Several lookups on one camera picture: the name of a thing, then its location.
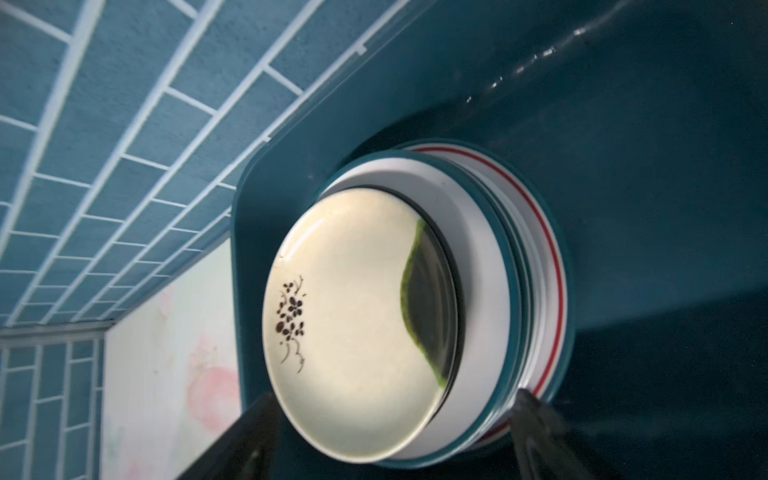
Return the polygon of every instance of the red stripe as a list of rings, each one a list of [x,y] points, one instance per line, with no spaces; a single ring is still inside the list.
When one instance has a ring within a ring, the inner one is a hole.
[[[504,179],[506,179],[515,189],[520,193],[520,195],[525,198],[525,201],[528,202],[528,205],[531,207],[531,209],[536,214],[536,218],[538,219],[538,222],[541,224],[541,228],[544,229],[544,233],[547,236],[547,243],[549,244],[549,250],[552,252],[552,258],[554,258],[554,269],[558,272],[558,331],[557,334],[554,337],[554,348],[552,349],[552,352],[549,355],[549,360],[547,361],[547,368],[544,370],[544,375],[541,377],[541,379],[538,381],[538,384],[536,385],[536,388],[533,391],[533,394],[536,396],[541,395],[541,391],[544,388],[544,381],[549,376],[549,372],[554,367],[554,358],[557,355],[558,348],[560,346],[560,341],[562,337],[562,329],[563,329],[563,282],[562,282],[562,275],[561,275],[561,268],[560,268],[560,260],[558,259],[558,253],[557,250],[554,248],[554,241],[552,240],[552,236],[549,232],[549,229],[547,228],[546,222],[544,222],[544,218],[542,218],[541,213],[538,211],[538,208],[536,208],[535,204],[533,203],[533,200],[525,193],[525,190],[523,190],[518,183],[512,179],[509,175],[506,174],[502,169],[497,167],[496,165],[488,162],[486,159],[479,157],[472,152],[458,150],[455,148],[450,147],[424,147],[424,148],[417,148],[416,151],[419,152],[430,152],[430,151],[441,151],[441,152],[448,152],[451,154],[459,154],[459,155],[465,155],[466,157],[470,157],[474,160],[477,160],[478,162],[484,164],[486,167],[492,168],[496,173],[501,175]]]

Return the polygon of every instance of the blue brick wall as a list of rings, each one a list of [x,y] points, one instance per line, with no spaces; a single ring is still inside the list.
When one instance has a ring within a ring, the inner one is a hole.
[[[97,479],[103,336],[0,349],[0,476]]]
[[[228,232],[255,151],[420,1],[0,0],[0,326],[134,308]]]

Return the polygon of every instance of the tiled wall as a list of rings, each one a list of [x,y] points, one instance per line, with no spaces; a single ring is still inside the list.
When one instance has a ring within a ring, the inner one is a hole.
[[[114,318],[409,0],[0,0],[0,325]]]
[[[2,349],[0,478],[98,478],[101,338]]]

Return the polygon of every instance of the stack of plates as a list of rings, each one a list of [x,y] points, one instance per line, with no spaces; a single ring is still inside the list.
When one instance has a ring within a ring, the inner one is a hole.
[[[418,468],[494,442],[515,392],[570,356],[563,255],[510,167],[436,141],[346,165],[286,236],[264,300],[267,371],[313,446]]]

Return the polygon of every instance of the brown flower design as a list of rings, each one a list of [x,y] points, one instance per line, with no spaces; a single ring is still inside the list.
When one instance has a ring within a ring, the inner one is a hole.
[[[294,355],[299,356],[299,372],[304,368],[304,357],[300,353],[301,345],[297,338],[304,335],[304,322],[299,318],[303,314],[304,300],[302,298],[306,296],[306,293],[302,293],[299,296],[299,291],[301,291],[303,284],[304,279],[301,275],[299,275],[298,282],[294,280],[293,282],[283,284],[285,291],[280,291],[282,300],[280,301],[280,308],[277,310],[279,319],[275,325],[275,331],[283,336],[283,341],[280,342],[280,345],[285,344],[286,346],[286,356],[280,363],[286,361],[288,355],[290,355],[290,342],[294,342],[296,344]]]

